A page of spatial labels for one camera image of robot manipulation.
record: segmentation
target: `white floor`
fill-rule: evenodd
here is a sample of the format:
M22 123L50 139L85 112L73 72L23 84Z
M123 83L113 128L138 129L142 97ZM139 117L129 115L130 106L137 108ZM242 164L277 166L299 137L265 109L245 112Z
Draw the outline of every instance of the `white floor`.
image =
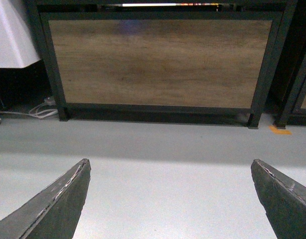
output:
M0 220L82 158L74 239L275 239L251 177L260 158L306 186L306 127L259 130L57 119L0 125Z

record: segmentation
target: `metal frame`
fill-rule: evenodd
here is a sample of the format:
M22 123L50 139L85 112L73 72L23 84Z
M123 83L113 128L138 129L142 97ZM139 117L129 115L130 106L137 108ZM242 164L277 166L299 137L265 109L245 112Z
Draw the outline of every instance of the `metal frame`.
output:
M286 128L287 123L301 124L302 118L306 118L306 109L301 109L305 96L306 53L295 80L287 88L285 100L282 102L281 109L274 122L277 128Z
M72 0L37 0L39 5L44 4L73 4ZM123 3L124 1L103 1L103 0L81 0L79 4L114 4ZM196 1L196 2L220 2L220 3L245 3L246 1ZM250 2L267 2L267 1L247 1ZM250 113L248 121L249 128L258 128L260 116L263 112L264 104L268 91L273 80L277 63L286 39L289 25L293 18L297 0L289 0L284 12L189 12L189 11L132 11L132 12L41 12L38 13L37 5L28 3L31 9L31 17L39 48L42 52L43 59L50 78L52 90L58 105L60 120L68 120L68 109L114 109L114 110L142 110L149 112L176 112L176 113L203 113L203 114L237 114ZM61 84L60 74L57 66L56 55L53 48L49 20L101 20L101 19L240 19L240 20L272 20L272 27L269 33L261 70L259 73L254 97L250 109L228 109L228 108L199 108L199 107L178 107L178 106L131 106L131 105L103 105L103 104L70 104L65 102L64 92Z
M183 3L183 0L172 0L173 3ZM285 0L190 0L190 3L283 3ZM36 0L38 5L77 4L77 0ZM169 0L79 0L79 4L123 4L123 3L170 3Z

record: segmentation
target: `white cable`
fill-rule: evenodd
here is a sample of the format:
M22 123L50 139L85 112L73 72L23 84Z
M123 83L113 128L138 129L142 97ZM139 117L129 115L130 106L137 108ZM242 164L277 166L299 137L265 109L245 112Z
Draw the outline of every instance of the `white cable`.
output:
M31 110L29 110L29 113L20 113L20 112L10 112L10 111L0 111L0 114L9 114L9 115L22 115L22 116L30 116L30 117L34 117L37 119L44 119L46 117L49 116L53 116L55 114L58 113L58 110L56 109L47 109L47 110L43 110L40 111L39 110L43 107L48 105L47 103L41 103L39 105L37 105L36 107L32 108Z
M38 110L40 107L46 106L46 105L47 105L47 103L39 104L38 106L36 106L36 107L32 108L31 110L29 110L29 113L28 113L28 114L31 114L35 109Z
M20 113L20 112L10 112L10 111L0 111L0 114L9 114L9 115L22 115L22 116L30 116L38 119L44 119L49 116L53 116L58 113L58 110L54 110L44 116L34 115L34 114L26 114L26 113Z

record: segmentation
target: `cabinet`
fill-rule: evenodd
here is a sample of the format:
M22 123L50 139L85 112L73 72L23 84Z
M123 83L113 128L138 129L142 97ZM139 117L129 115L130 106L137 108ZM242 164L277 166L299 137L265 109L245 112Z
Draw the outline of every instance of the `cabinet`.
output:
M74 2L28 3L61 120L77 110L247 113L249 128L258 127L297 4Z

